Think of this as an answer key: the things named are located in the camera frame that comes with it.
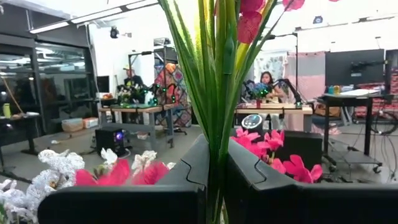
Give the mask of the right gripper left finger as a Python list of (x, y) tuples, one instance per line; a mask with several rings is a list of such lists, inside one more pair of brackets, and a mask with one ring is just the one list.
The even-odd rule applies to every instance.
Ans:
[(206, 223), (208, 164), (208, 142), (199, 135), (158, 183), (59, 190), (39, 205), (39, 223)]

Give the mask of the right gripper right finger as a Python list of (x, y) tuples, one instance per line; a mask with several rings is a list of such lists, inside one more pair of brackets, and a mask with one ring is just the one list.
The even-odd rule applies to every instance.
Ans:
[(396, 184), (303, 184), (234, 140), (224, 200), (230, 224), (397, 224)]

